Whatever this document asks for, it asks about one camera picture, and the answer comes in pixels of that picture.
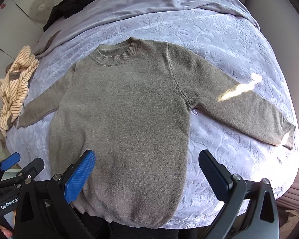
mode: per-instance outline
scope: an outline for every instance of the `sweater cuff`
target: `sweater cuff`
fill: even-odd
[[[292,123],[288,122],[285,118],[283,118],[283,125],[282,125],[282,138],[289,133],[288,139],[286,141],[286,144],[283,145],[284,147],[292,150],[293,149],[293,135],[295,133],[296,126],[293,125]]]

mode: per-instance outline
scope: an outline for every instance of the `bed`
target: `bed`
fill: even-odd
[[[42,36],[34,48],[40,65],[25,105],[99,44],[116,44],[130,36],[168,41],[190,49],[237,81],[252,85],[253,91],[297,125],[273,50],[239,0],[96,0],[70,18],[59,19]],[[52,175],[49,125],[53,116],[51,113],[27,128],[12,127],[7,133],[7,147],[21,154],[21,167],[35,157],[44,160],[45,170],[38,179]],[[278,198],[290,188],[297,174],[298,128],[294,141],[293,150],[265,144],[193,109],[183,195],[173,218],[163,228],[207,226],[222,207],[198,165],[201,150],[208,149],[231,173],[244,179],[260,181],[267,177]],[[245,200],[239,214],[246,211],[247,204]]]

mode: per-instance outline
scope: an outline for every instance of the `ribbed collar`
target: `ribbed collar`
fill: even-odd
[[[134,37],[130,37],[128,40],[125,40],[121,43],[118,43],[116,45],[105,45],[105,44],[101,44],[97,47],[96,50],[94,50],[90,56],[100,65],[103,66],[115,66],[115,65],[120,65],[123,63],[126,63],[128,60],[130,60],[132,57],[135,56],[135,54],[137,53],[137,51],[139,50],[140,46],[141,46],[141,40],[134,38]],[[129,45],[129,47],[126,49],[126,51],[120,55],[117,56],[106,56],[103,55],[100,50],[115,50],[115,49],[119,49],[120,47],[124,47]]]

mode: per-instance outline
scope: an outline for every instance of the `curtain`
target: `curtain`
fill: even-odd
[[[293,183],[287,192],[276,200],[278,206],[294,209],[299,212],[299,183]]]

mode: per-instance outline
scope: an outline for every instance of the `black pants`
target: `black pants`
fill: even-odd
[[[74,209],[89,232],[97,239],[197,239],[197,228],[150,229],[108,223],[103,218],[81,214]]]

